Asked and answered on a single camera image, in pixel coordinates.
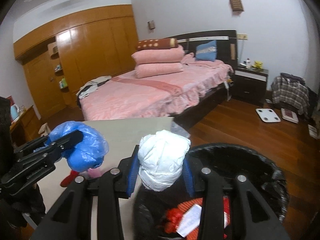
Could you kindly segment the pink cloth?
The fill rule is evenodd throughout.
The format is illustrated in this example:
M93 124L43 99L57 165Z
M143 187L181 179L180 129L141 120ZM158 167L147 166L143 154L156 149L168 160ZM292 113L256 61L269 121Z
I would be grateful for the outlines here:
M103 175L103 171L98 167L98 168L89 168L87 170L88 177L90 179L95 179L99 178Z

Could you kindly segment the blue cushion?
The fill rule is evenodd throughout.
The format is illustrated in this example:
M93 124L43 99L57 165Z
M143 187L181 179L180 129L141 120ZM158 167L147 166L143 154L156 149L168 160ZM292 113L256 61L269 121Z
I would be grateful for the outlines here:
M217 42L212 40L196 47L195 58L197 61L212 61L217 57Z

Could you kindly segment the wooden desk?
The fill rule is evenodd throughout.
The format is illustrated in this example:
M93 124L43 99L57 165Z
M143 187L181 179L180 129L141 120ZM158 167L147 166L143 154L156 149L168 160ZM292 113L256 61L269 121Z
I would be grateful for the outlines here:
M33 106L29 107L19 119L10 127L12 143L15 147L40 137L40 119L37 117Z

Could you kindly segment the white bottle on nightstand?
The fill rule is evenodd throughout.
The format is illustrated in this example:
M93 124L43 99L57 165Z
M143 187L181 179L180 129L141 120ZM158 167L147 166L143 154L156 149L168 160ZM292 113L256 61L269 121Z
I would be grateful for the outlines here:
M251 61L249 58L247 58L246 60L246 69L250 69L251 68Z

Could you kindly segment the plaid clothes pile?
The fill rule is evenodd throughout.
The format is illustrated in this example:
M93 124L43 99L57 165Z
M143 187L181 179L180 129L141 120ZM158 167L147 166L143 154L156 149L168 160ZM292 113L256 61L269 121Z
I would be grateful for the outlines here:
M308 114L309 90L303 78L281 73L274 78L271 89L274 104L285 103L294 107L299 115Z

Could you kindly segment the lower pink pillow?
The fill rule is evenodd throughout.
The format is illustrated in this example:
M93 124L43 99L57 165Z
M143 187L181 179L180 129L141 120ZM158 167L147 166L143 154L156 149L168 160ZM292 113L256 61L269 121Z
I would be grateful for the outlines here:
M135 67L136 77L141 79L157 75L173 74L183 71L183 65L177 63L147 63Z

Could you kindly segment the clothes pile on bed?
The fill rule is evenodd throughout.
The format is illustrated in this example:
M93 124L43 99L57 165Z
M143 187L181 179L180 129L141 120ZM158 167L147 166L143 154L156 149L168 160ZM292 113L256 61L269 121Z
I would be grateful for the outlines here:
M93 80L88 81L82 86L79 91L76 93L76 96L79 100L87 97L89 94L95 92L98 87L104 85L107 81L111 80L112 76L100 76Z

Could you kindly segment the wall lamp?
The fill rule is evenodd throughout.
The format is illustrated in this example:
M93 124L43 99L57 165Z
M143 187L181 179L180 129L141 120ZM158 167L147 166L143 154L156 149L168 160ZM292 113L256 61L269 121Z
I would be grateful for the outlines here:
M149 30L154 30L156 28L155 22L154 21L149 21L148 22L148 29Z
M232 12L243 12L244 7L241 0L229 0Z

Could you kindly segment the white paper ball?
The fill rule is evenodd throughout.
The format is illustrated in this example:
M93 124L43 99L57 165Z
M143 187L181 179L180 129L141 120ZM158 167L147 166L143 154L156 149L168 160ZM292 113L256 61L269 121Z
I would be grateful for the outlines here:
M140 140L139 176L145 188L161 192L180 177L183 161L191 142L188 138L167 130L148 134Z

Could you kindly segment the black trash bin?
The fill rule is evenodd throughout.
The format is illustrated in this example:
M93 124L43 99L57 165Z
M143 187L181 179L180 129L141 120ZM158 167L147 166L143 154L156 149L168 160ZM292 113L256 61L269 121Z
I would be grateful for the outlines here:
M231 181L242 174L253 184L268 205L283 222L289 194L282 170L270 159L257 151L235 144L214 143L193 147L186 156L199 158L225 181ZM183 174L175 183L162 192L154 192L141 187L133 206L134 239L180 239L178 233L166 233L166 212L178 204L192 199L186 191Z

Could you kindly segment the brown dotted bolster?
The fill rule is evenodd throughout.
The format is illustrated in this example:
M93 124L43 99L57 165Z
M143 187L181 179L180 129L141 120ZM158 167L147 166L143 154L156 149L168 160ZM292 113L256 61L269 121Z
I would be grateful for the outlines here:
M146 49L171 49L177 48L178 42L176 38L162 38L162 39L152 39L152 40L142 40L138 41L136 44L136 50L146 50Z

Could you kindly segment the blue plastic bag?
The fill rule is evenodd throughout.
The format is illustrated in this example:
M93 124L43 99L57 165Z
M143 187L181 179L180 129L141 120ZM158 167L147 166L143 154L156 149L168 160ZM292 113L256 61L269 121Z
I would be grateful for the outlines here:
M83 122L67 121L59 124L50 132L44 145L49 146L50 143L76 130L83 133L83 140L71 149L62 151L60 157L65 158L69 168L76 172L85 172L101 166L104 156L109 152L108 143L100 132Z

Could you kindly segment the wooden wardrobe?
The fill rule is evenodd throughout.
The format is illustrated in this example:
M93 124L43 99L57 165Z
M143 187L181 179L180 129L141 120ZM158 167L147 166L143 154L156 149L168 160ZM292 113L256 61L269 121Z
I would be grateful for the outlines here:
M76 93L100 76L133 70L138 41L130 4L82 10L50 21L13 43L44 119L76 107Z

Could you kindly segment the red cloth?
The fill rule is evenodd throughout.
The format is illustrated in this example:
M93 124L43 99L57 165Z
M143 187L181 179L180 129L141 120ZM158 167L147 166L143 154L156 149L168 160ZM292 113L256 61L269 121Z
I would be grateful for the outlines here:
M79 172L71 170L70 174L61 181L60 186L63 188L67 187L78 175Z

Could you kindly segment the black headboard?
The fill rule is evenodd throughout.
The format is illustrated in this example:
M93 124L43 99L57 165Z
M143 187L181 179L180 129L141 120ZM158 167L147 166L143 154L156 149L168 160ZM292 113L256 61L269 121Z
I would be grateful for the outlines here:
M238 39L236 30L210 30L174 35L185 51L196 53L196 47L216 41L218 60L230 65L233 69L238 67Z

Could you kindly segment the small white stool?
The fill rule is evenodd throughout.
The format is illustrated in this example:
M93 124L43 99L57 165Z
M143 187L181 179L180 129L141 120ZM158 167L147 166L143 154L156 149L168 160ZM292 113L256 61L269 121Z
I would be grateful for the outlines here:
M45 123L43 124L39 131L38 131L38 134L41 136L41 137L44 137L44 136L48 136L50 134L51 130L48 126L48 123Z

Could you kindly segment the wall lamp right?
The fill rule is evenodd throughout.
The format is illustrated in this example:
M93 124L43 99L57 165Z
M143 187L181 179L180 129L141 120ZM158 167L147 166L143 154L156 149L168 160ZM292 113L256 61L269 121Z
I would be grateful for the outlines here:
M244 7L241 0L229 0L232 12L243 12Z

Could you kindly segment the black nightstand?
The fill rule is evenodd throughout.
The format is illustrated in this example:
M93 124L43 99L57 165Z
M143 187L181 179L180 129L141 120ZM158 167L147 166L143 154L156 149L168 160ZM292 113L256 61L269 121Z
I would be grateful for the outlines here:
M268 83L267 69L258 71L238 66L232 80L232 97L263 107Z

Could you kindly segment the white bathroom scale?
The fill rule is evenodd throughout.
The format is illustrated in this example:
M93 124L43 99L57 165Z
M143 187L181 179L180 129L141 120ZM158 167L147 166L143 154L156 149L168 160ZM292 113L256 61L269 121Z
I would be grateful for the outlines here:
M256 108L255 111L258 114L259 118L265 123L281 122L280 117L272 109Z

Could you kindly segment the yellow toy on nightstand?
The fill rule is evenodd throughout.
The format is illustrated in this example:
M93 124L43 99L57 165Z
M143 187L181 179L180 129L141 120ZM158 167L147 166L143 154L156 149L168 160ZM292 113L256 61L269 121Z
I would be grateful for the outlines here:
M263 70L263 63L261 61L254 61L252 67L256 70L256 71L262 71Z

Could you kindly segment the red box on desk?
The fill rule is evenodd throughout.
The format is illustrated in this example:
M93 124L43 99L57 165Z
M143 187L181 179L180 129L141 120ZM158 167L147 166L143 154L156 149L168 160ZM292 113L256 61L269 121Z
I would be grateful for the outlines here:
M7 97L7 99L10 101L10 105L12 106L14 104L12 96Z

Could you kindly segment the light blue kettle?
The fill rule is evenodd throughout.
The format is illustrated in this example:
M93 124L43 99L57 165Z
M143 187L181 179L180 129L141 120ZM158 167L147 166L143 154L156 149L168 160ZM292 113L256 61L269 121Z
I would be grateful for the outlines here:
M16 104L13 104L10 107L10 114L13 121L15 121L17 118L19 118L19 107Z

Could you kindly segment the orange trash in bin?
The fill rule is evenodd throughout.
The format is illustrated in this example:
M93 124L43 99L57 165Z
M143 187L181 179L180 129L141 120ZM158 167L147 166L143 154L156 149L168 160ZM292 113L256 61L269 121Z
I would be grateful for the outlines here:
M164 231L178 233L186 239L197 239L201 220L203 198L196 198L178 204L166 212Z

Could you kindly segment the pink bed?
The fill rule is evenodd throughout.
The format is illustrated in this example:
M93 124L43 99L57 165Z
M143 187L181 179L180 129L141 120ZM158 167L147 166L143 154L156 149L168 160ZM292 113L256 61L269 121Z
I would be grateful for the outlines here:
M173 117L190 129L223 102L233 68L221 60L197 61L192 53L180 71L138 79L131 71L114 77L81 99L86 121Z

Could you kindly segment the wall lamp left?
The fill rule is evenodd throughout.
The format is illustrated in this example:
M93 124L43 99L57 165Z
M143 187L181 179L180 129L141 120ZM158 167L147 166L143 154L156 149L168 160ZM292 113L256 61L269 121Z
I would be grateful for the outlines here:
M149 21L148 22L148 29L149 30L154 30L156 28L155 22L154 21Z

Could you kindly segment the framed picture on floor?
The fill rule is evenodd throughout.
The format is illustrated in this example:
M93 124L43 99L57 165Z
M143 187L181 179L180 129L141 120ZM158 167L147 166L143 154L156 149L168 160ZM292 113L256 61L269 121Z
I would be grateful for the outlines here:
M296 115L295 112L285 109L285 108L281 108L281 116L284 120L292 122L292 123L299 123L299 119L298 116Z

